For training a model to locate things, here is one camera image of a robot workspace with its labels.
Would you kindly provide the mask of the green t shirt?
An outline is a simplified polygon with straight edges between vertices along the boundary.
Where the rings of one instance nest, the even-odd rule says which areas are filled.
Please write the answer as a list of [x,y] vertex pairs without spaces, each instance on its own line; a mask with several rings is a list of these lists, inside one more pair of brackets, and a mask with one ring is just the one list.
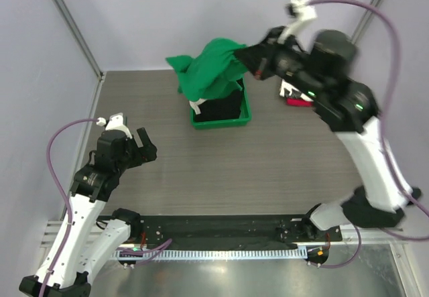
[[196,57],[185,54],[167,57],[166,62],[178,79],[178,92],[196,102],[223,99],[234,91],[242,91],[239,81],[247,69],[234,51],[246,47],[227,38],[215,38]]

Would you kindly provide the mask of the green plastic bin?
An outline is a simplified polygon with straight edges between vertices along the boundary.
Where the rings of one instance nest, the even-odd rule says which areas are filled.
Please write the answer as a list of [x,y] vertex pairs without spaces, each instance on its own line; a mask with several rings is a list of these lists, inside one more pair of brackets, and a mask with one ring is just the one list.
[[197,130],[218,129],[227,127],[242,127],[246,126],[252,119],[251,107],[247,98],[247,91],[244,91],[243,102],[241,104],[241,114],[238,119],[228,119],[220,121],[206,121],[197,123],[194,121],[194,112],[190,110],[190,121],[192,126]]

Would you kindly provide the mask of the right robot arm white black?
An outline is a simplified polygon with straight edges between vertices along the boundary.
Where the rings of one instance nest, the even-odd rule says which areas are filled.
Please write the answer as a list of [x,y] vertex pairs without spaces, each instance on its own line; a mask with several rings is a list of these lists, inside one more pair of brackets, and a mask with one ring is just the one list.
[[350,197],[312,207],[302,218],[304,236],[314,241],[346,224],[363,229],[398,226],[406,207],[422,192],[389,171],[377,101],[367,85],[348,76],[356,45],[343,32],[324,29],[307,52],[295,36],[279,44],[280,30],[271,29],[260,43],[234,51],[234,57],[256,79],[278,76],[309,97],[314,112],[343,143],[362,181]]

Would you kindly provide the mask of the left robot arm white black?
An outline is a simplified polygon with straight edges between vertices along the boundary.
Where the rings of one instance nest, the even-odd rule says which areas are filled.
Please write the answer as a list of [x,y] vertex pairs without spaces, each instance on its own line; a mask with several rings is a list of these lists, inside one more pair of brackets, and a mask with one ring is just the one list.
[[47,258],[34,275],[21,280],[20,292],[27,296],[89,296],[95,277],[116,248],[141,238],[140,214],[117,209],[103,232],[86,246],[124,172],[157,158],[158,149],[146,130],[139,128],[137,134],[141,146],[119,128],[101,133],[90,160],[74,176],[66,218]]

